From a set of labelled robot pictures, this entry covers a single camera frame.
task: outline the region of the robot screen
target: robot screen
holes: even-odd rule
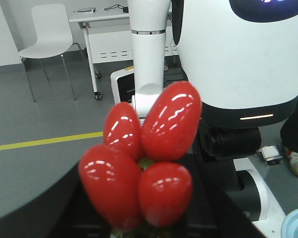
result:
[[[298,15],[298,0],[229,0],[240,18],[252,22],[273,22]]]

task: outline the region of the metal chair leg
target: metal chair leg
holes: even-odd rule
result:
[[[73,86],[72,86],[72,82],[71,82],[71,80],[70,80],[70,76],[69,76],[68,70],[67,70],[66,65],[65,65],[64,56],[61,55],[61,57],[62,57],[62,61],[63,61],[63,65],[64,65],[64,69],[65,69],[66,76],[67,76],[67,78],[68,78],[68,80],[69,80],[69,83],[70,83],[71,88],[72,88],[72,91],[73,91],[74,100],[76,101],[76,97],[75,97],[74,89],[73,89]]]
[[[46,79],[47,79],[48,81],[50,81],[50,79],[49,79],[49,77],[48,77],[48,74],[46,73],[45,67],[43,66],[43,63],[42,63],[41,59],[39,59],[39,61],[40,61],[41,66],[42,66],[42,68],[43,68],[43,70],[44,70],[44,72],[45,72]]]
[[[81,50],[81,47],[80,47],[79,43],[74,42],[73,45],[77,45],[77,46],[78,46],[79,51],[80,51],[80,54],[81,54],[81,56],[83,57],[84,62],[85,62],[85,64],[86,64],[87,68],[89,68],[88,63],[87,63],[87,59],[86,59],[86,57],[84,56],[84,53],[83,53],[83,51]]]
[[[81,53],[81,56],[83,57],[84,62],[85,62],[85,64],[86,64],[87,68],[89,69],[89,66],[88,66],[88,63],[87,63],[88,60],[87,60],[86,57],[84,56],[84,53],[83,53],[83,51],[82,51],[82,49],[81,49],[79,43],[74,42],[73,45],[77,45],[77,46],[78,46],[78,48],[79,48],[79,50],[80,50],[80,53]],[[93,67],[94,67],[94,72],[95,72],[96,75],[97,75],[97,78],[101,78],[101,74],[100,74],[100,72],[97,70],[97,68],[95,68],[95,66],[93,66]]]
[[[28,73],[26,72],[26,69],[25,69],[25,65],[24,65],[24,62],[23,62],[23,58],[21,58],[21,62],[22,62],[22,65],[23,65],[23,68],[24,68],[24,72],[25,72],[25,75],[26,75],[26,78],[28,80],[28,84],[29,84],[29,88],[30,88],[30,91],[31,91],[31,94],[32,94],[32,98],[33,98],[33,102],[35,102],[35,97],[34,97],[34,94],[33,94],[33,91],[32,91],[32,87],[31,87],[31,84],[30,84],[30,80],[29,80],[29,76],[28,76]]]

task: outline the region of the black cable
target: black cable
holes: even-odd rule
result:
[[[104,8],[105,11],[108,11],[110,9],[115,9],[115,8],[119,8],[119,9],[123,9],[124,6],[121,6],[119,4],[115,4],[115,5],[112,5],[110,7],[107,7],[107,8]]]

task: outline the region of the white wall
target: white wall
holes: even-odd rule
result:
[[[0,66],[17,63],[21,60],[0,7]]]
[[[3,13],[19,51],[33,45],[36,41],[36,34],[31,17],[32,7],[35,5],[49,3],[63,3],[67,8],[69,17],[72,15],[74,10],[85,7],[97,7],[101,9],[114,4],[127,6],[127,0],[0,0]],[[99,23],[99,25],[120,24],[125,24],[125,22],[120,20]],[[84,48],[84,36],[78,24],[71,23],[71,29],[74,41],[78,42],[81,47]]]

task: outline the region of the tomato cluster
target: tomato cluster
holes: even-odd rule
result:
[[[188,170],[173,161],[188,151],[197,132],[202,103],[186,81],[168,86],[141,126],[126,102],[109,112],[103,144],[79,162],[79,175],[98,213],[114,228],[128,231],[144,219],[156,227],[173,224],[192,196]],[[146,157],[155,163],[144,171]]]

